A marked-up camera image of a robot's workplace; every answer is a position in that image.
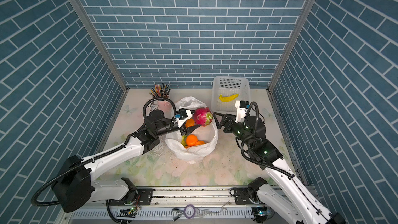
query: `purple ring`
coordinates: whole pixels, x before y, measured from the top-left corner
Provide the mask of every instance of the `purple ring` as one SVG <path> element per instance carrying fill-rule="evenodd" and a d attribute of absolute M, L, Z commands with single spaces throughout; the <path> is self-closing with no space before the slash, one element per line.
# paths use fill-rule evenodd
<path fill-rule="evenodd" d="M 187 216 L 187 208 L 188 207 L 192 207 L 192 209 L 193 209 L 193 215 L 192 216 Z M 195 216 L 195 213 L 196 213 L 196 210 L 195 210 L 195 207 L 192 204 L 188 204 L 187 206 L 185 206 L 185 208 L 184 208 L 184 216 L 185 216 L 185 218 L 192 219 Z"/>

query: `white plastic bag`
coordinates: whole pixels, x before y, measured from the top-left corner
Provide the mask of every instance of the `white plastic bag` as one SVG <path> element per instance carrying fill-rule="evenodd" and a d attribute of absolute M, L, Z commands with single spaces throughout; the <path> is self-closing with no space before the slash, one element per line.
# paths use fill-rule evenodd
<path fill-rule="evenodd" d="M 190 110 L 195 110 L 199 107 L 207 107 L 203 102 L 199 101 L 194 97 L 185 97 L 182 98 L 179 102 L 176 103 L 176 108 L 185 108 Z M 197 161 L 202 160 L 204 157 L 209 155 L 217 144 L 218 139 L 218 129 L 216 126 L 216 122 L 213 120 L 210 125 L 205 127 L 199 127 L 191 134 L 196 135 L 199 140 L 203 140 L 206 144 L 202 144 L 200 146 L 193 146 L 191 148 L 186 149 L 181 144 L 181 133 L 180 132 L 172 132 L 166 135 L 166 144 L 174 152 L 177 158 L 187 161 L 190 164 L 196 163 Z"/>

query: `basket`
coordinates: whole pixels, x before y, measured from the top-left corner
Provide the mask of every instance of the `basket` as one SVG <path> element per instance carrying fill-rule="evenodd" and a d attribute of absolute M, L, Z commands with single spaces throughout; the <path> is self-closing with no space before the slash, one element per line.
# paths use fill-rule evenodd
<path fill-rule="evenodd" d="M 222 96 L 231 96 L 237 93 L 239 96 L 233 101 L 222 102 L 218 98 L 220 94 L 222 94 Z M 219 113 L 236 114 L 236 101 L 251 102 L 249 81 L 241 77 L 214 77 L 211 110 Z"/>

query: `floral tablecloth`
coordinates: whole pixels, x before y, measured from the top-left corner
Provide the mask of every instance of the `floral tablecloth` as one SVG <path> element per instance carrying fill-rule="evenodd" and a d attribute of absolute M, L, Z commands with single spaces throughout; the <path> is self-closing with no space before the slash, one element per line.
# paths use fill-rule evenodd
<path fill-rule="evenodd" d="M 209 89 L 174 89 L 171 99 L 177 102 L 183 97 L 194 96 L 208 106 L 211 105 Z M 146 89 L 130 89 L 105 150 L 125 141 L 126 136 L 142 125 L 142 106 L 150 99 Z M 291 168 L 291 159 L 282 138 L 271 103 L 264 89 L 252 89 L 251 99 L 259 105 L 260 113 L 266 122 L 266 135 L 283 154 Z M 164 137 L 160 144 L 150 152 L 134 157 L 105 172 L 100 180 L 114 180 L 128 177 L 136 186 L 214 186 L 246 185 L 257 177 L 263 177 L 274 184 L 272 179 L 259 166 L 246 161 L 236 146 L 233 134 L 219 132 L 215 150 L 202 161 L 195 164 L 176 158 L 166 146 Z"/>

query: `yellow banana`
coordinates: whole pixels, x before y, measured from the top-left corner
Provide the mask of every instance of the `yellow banana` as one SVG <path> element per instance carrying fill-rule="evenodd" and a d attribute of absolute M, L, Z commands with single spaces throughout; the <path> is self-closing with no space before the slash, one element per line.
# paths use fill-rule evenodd
<path fill-rule="evenodd" d="M 223 97 L 222 94 L 220 94 L 220 96 L 218 97 L 220 99 L 220 101 L 222 102 L 228 102 L 228 101 L 233 101 L 234 99 L 236 99 L 239 96 L 239 94 L 234 94 L 231 96 L 227 96 L 227 97 Z"/>

